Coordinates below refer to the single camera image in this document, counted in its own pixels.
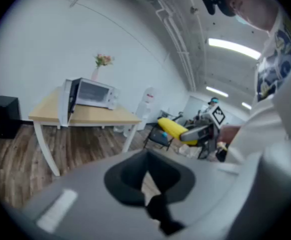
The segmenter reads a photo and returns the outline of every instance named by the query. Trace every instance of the table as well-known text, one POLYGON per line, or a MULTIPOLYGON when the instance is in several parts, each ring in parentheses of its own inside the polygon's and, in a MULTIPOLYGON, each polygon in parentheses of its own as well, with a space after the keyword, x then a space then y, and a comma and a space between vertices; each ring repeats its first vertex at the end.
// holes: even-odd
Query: table
MULTIPOLYGON (((58 98, 60 87, 57 87, 47 97, 45 97, 29 114, 28 118, 33 120, 34 131, 42 150, 43 156, 50 169, 56 176, 60 176, 59 169, 51 155, 49 147, 45 142, 42 126, 57 126, 60 129, 58 118, 58 98)), ((75 105, 74 113, 68 126, 72 127, 97 127, 97 126, 122 126, 132 125, 130 134, 125 140, 122 152, 128 151, 131 141, 136 133, 141 120, 118 105, 116 109, 110 110, 102 107, 75 105)))

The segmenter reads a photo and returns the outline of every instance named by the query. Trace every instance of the ceiling light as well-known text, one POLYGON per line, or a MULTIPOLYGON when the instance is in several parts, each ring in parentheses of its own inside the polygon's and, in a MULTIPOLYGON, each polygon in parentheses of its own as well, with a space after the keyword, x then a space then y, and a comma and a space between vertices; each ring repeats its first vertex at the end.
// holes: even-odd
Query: ceiling light
POLYGON ((242 102, 241 104, 242 104, 242 106, 244 106, 244 107, 247 108, 248 110, 251 110, 251 106, 248 105, 247 103, 242 102))
POLYGON ((245 47, 241 44, 237 44, 235 42, 229 42, 229 41, 214 39, 214 38, 209 38, 208 41, 209 41, 210 46, 226 48, 226 49, 247 55, 251 58, 254 58, 255 60, 258 60, 261 56, 260 52, 253 50, 251 48, 245 47))
POLYGON ((216 94, 220 94, 220 95, 222 95, 222 96, 224 96, 224 97, 228 97, 228 96, 229 96, 227 93, 225 93, 225 92, 223 92, 223 91, 220 91, 220 90, 217 90, 217 89, 214 89, 214 88, 211 88, 211 87, 209 87, 209 86, 207 86, 206 89, 207 89, 208 91, 210 91, 210 92, 214 92, 214 93, 216 93, 216 94))

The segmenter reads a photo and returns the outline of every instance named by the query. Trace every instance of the microwave oven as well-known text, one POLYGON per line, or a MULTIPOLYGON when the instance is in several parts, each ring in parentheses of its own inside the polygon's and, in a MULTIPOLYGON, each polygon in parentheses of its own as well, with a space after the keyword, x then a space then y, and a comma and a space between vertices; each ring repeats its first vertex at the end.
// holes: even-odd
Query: microwave oven
POLYGON ((119 94, 118 89, 89 79, 66 79, 61 87, 58 102, 58 117, 61 125, 68 124, 76 104, 116 109, 119 94))

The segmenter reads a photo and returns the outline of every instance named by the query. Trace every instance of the face mask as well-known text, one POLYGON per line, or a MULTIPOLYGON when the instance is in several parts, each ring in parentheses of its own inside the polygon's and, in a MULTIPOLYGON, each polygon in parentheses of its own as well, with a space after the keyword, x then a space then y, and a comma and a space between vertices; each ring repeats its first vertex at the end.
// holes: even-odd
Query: face mask
POLYGON ((251 24, 249 22, 247 22, 245 19, 241 18, 240 16, 235 15, 235 18, 238 22, 251 26, 251 24))

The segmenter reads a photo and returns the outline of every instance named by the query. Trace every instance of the white shirt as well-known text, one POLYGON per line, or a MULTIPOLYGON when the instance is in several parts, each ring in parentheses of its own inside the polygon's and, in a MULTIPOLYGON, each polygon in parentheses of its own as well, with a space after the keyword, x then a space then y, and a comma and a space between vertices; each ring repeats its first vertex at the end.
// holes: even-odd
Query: white shirt
POLYGON ((273 97, 288 75, 291 75, 291 21, 280 9, 256 69, 256 95, 250 117, 228 147, 225 162, 241 164, 249 154, 287 139, 273 97))

